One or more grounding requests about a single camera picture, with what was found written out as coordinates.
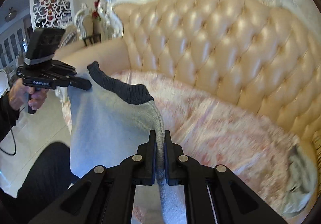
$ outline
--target hand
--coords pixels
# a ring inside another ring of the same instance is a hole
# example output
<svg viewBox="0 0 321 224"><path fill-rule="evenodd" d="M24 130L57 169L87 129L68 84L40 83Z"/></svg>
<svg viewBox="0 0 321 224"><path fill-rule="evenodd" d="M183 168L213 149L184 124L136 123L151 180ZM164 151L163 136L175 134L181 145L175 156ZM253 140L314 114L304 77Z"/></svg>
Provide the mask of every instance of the hand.
<svg viewBox="0 0 321 224"><path fill-rule="evenodd" d="M26 92L32 94L32 100L28 102L28 105L32 110L37 110L45 102L48 89L41 89L40 91L35 92L35 88L24 86L22 84L22 79L19 78L9 92L9 105L12 109L17 111L25 103Z"/></svg>

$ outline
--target black sleeve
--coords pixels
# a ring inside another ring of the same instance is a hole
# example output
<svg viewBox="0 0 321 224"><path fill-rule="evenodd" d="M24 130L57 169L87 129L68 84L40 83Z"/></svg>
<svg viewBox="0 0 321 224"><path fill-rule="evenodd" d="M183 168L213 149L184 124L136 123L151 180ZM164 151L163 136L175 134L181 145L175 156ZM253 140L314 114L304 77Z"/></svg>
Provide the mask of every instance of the black sleeve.
<svg viewBox="0 0 321 224"><path fill-rule="evenodd" d="M6 137L10 129L16 125L19 111L15 111L9 105L8 94L0 99L0 142Z"/></svg>
<svg viewBox="0 0 321 224"><path fill-rule="evenodd" d="M1 224L17 224L12 216L16 213L15 205L13 204L14 198L4 193L0 188L0 219Z"/></svg>

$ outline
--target cable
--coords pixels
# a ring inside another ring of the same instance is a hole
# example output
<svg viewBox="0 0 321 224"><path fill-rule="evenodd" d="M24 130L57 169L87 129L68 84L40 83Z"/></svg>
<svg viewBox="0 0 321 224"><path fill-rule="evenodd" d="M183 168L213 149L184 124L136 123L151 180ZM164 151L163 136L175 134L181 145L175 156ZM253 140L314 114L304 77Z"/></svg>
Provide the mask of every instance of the cable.
<svg viewBox="0 0 321 224"><path fill-rule="evenodd" d="M1 150L2 152L4 152L5 154L9 155L9 156L15 156L16 153L17 153L17 145L16 145L16 140L15 140L15 138L14 138L12 129L11 129L11 134L12 134L12 139L13 139L13 143L14 143L14 153L8 153L8 152L4 151L1 147L0 147L0 150Z"/></svg>
<svg viewBox="0 0 321 224"><path fill-rule="evenodd" d="M11 134L12 134L12 139L13 139L13 143L14 143L14 153L8 153L8 152L6 152L5 150L3 150L1 147L0 147L0 150L1 150L2 152L4 152L5 154L9 155L9 156L15 156L16 153L17 153L17 145L16 145L16 140L15 140L15 138L14 138L13 131L12 131L12 127L11 127L11 124L10 124L10 117L9 117L8 110L7 110L7 116L8 116L9 126L10 126L10 130L11 130Z"/></svg>

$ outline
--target person's arm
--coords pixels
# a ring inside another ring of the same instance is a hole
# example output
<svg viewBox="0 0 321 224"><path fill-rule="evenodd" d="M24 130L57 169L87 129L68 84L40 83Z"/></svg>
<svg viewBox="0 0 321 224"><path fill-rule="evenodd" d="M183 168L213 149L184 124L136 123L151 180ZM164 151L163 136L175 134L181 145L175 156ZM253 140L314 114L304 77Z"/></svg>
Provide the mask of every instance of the person's arm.
<svg viewBox="0 0 321 224"><path fill-rule="evenodd" d="M47 89L35 92L33 87L24 86L19 78L13 85L9 93L0 99L0 142L8 134L10 129L16 125L19 118L19 109L24 104L26 94L32 94L32 100L28 105L33 110L39 109L47 97Z"/></svg>
<svg viewBox="0 0 321 224"><path fill-rule="evenodd" d="M9 95L6 93L0 99L0 142L8 134L10 129L16 125L19 111L15 111L9 105Z"/></svg>

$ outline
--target knit cuff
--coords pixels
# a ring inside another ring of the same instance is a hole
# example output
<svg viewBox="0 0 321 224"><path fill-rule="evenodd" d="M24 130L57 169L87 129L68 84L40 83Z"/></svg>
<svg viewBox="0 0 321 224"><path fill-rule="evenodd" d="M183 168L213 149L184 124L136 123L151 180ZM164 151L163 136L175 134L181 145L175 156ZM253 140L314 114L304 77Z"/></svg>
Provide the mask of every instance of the knit cuff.
<svg viewBox="0 0 321 224"><path fill-rule="evenodd" d="M154 100L145 85L130 85L118 79L111 78L99 69L98 62L96 61L88 65L87 69L89 70L91 78L99 86L117 94L118 97L129 104L139 105Z"/></svg>

